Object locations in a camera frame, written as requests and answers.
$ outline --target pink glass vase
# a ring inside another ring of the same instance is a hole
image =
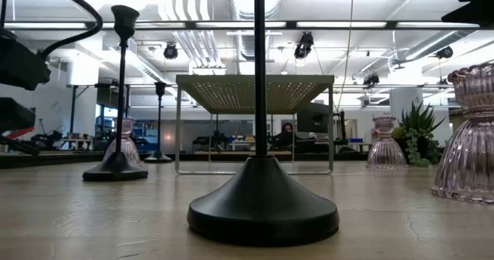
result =
[[[113,118],[115,123],[115,127],[117,126],[117,118]],[[130,133],[132,133],[132,127],[135,123],[135,120],[130,118],[124,118],[122,120],[122,153],[127,156],[127,158],[134,164],[140,165],[139,152],[137,152],[137,147],[135,143],[130,139]],[[117,139],[115,138],[109,147],[107,148],[107,152],[105,153],[105,157],[103,161],[105,161],[113,152],[115,152],[117,148]]]
[[[494,75],[492,64],[454,71],[456,100],[467,120],[449,141],[432,193],[494,204]]]
[[[372,146],[367,158],[367,168],[375,170],[403,170],[407,167],[407,161],[403,152],[391,134],[394,129],[392,116],[373,118],[375,129],[379,134],[377,142]]]

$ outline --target computer monitor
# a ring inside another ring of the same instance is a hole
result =
[[[330,107],[319,103],[310,103],[296,113],[299,132],[327,133]]]

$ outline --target perforated shelf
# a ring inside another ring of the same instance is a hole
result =
[[[253,75],[177,75],[176,81],[209,113],[254,113]],[[332,89],[333,83],[333,76],[268,75],[268,114],[296,113],[325,89]]]

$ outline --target potted plant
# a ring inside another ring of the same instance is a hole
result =
[[[434,131],[441,123],[435,124],[433,108],[428,105],[422,111],[422,103],[419,106],[411,103],[411,111],[401,111],[399,127],[393,132],[393,138],[398,142],[408,164],[419,167],[427,167],[429,164],[437,164],[441,157],[438,150],[439,142],[434,140]]]

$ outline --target round lamp base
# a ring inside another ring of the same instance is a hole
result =
[[[132,163],[121,152],[113,152],[103,163],[83,174],[85,181],[128,181],[146,177],[147,171]]]
[[[250,157],[225,185],[189,206],[191,229],[249,246],[305,245],[330,237],[337,206],[293,180],[274,157]]]
[[[163,164],[163,163],[171,163],[172,160],[167,157],[161,150],[156,150],[152,155],[144,159],[144,163],[149,164]]]

